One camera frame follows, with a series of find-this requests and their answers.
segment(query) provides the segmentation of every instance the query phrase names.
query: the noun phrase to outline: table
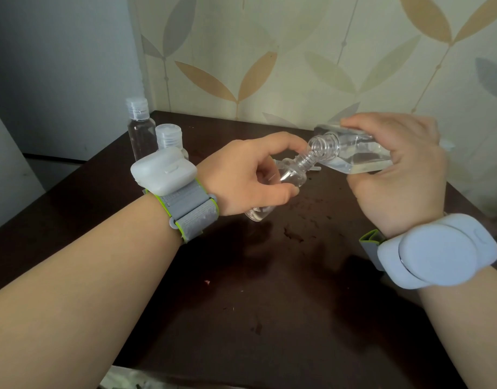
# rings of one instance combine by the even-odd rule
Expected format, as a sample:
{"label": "table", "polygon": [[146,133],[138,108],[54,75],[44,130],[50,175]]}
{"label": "table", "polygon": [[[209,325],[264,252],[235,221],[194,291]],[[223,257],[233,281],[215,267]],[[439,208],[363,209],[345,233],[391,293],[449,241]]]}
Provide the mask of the table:
{"label": "table", "polygon": [[[159,111],[153,118],[182,127],[193,163],[233,139],[312,134]],[[2,226],[0,288],[140,196],[132,163],[125,133]],[[497,236],[451,186],[446,210],[474,215]],[[271,389],[464,388],[424,311],[362,258],[358,238],[372,228],[345,175],[326,168],[309,172],[300,195],[263,222],[220,218],[180,248],[115,364]]]}

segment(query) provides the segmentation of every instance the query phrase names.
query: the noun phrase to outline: leaf pattern wallpaper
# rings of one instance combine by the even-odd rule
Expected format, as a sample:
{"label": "leaf pattern wallpaper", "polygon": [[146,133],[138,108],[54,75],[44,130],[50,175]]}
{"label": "leaf pattern wallpaper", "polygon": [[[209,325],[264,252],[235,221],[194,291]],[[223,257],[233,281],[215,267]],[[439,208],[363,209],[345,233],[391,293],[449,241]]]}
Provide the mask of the leaf pattern wallpaper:
{"label": "leaf pattern wallpaper", "polygon": [[497,0],[135,6],[156,109],[309,130],[432,115],[456,146],[449,181],[497,218]]}

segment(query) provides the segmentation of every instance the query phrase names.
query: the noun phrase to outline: white bottle cap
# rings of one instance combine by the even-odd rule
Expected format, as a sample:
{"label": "white bottle cap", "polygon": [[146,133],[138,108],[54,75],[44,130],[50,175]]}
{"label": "white bottle cap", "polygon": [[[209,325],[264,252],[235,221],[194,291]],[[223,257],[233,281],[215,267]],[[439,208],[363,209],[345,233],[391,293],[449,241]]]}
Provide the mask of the white bottle cap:
{"label": "white bottle cap", "polygon": [[148,100],[144,97],[126,98],[126,106],[132,120],[149,119]]}
{"label": "white bottle cap", "polygon": [[182,144],[182,130],[176,124],[161,124],[155,128],[157,134],[158,149],[165,149],[166,147],[184,148]]}

